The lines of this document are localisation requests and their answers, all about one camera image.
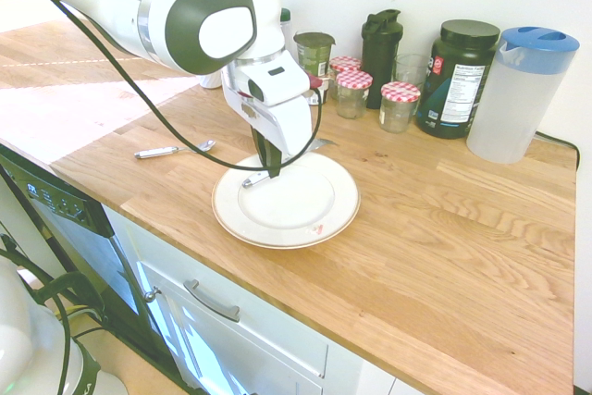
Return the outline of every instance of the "fork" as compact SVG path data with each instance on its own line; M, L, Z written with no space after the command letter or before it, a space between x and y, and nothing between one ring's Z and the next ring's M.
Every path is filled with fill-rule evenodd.
M311 144L308 146L308 148L306 149L306 151L304 152L305 154L308 152L312 152L314 150L317 150L319 148L321 148L323 145L338 145L336 142L331 141L330 139L315 139L314 141L311 142ZM284 159L283 162L288 162L291 160L293 156L291 157L287 157L286 159ZM252 174L249 178L245 179L242 182L242 187L245 189L249 189L251 188L253 185L258 184L259 182L261 182L264 179L269 178L269 172L267 170L265 171L258 171L257 173Z

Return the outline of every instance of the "plastic pitcher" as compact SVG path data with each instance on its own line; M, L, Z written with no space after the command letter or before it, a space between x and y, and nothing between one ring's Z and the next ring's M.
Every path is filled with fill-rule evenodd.
M538 27L504 31L477 108L467 146L500 164L526 153L580 43Z

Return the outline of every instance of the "green lid jar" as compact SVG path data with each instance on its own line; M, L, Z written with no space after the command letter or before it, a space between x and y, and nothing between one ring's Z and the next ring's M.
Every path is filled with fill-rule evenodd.
M476 20L449 20L432 47L416 122L444 139L466 136L496 53L500 29Z
M324 32L303 31L294 35L294 42L297 44L298 64L304 71L313 76L325 76L335 39Z

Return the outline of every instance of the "metal spoon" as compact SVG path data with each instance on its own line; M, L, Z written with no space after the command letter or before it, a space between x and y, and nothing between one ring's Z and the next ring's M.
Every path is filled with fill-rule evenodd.
M212 149L212 147L216 145L216 141L210 139L209 141L202 142L197 145L197 148L202 150L203 152L207 152ZM146 159L148 157L157 157L157 156L164 156L167 154L174 154L176 152L181 152L183 150L190 150L189 147L164 147L164 148L153 148L151 150L142 150L141 152L135 153L136 159Z

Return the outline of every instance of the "glass cup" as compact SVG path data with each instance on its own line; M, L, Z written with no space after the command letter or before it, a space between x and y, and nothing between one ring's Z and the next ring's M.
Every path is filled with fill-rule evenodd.
M420 93L424 92L429 57L422 55L398 55L395 58L393 79L415 85Z

